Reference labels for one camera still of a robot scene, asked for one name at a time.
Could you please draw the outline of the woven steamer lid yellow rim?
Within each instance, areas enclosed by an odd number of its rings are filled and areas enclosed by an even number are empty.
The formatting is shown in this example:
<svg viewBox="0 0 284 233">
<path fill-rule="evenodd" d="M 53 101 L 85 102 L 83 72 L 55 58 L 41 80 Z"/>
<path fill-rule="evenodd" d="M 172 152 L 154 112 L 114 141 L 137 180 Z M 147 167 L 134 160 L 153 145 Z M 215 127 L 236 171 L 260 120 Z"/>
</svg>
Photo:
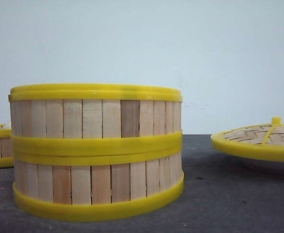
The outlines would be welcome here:
<svg viewBox="0 0 284 233">
<path fill-rule="evenodd" d="M 273 117 L 271 123 L 214 133 L 211 144 L 239 158 L 284 162 L 284 124 L 280 117 Z"/>
</svg>

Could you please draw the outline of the white plate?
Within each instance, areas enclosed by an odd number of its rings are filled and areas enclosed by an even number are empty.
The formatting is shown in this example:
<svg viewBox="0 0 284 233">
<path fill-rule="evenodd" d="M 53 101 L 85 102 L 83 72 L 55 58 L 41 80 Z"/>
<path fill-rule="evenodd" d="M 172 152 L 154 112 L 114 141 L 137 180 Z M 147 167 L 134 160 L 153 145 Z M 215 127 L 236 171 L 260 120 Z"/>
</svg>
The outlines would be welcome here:
<svg viewBox="0 0 284 233">
<path fill-rule="evenodd" d="M 284 174 L 284 162 L 255 160 L 241 157 L 238 157 L 238 160 L 240 160 L 245 166 L 250 167 L 252 169 Z"/>
</svg>

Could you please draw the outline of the white bun left basket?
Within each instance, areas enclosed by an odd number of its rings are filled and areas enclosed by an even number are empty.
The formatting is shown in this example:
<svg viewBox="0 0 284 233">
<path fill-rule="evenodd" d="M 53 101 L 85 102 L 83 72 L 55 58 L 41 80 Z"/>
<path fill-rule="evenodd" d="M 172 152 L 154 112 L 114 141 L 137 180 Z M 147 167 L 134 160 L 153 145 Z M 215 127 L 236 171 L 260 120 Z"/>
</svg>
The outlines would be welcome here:
<svg viewBox="0 0 284 233">
<path fill-rule="evenodd" d="M 11 123 L 9 122 L 9 123 L 4 124 L 2 128 L 3 129 L 11 129 Z"/>
</svg>

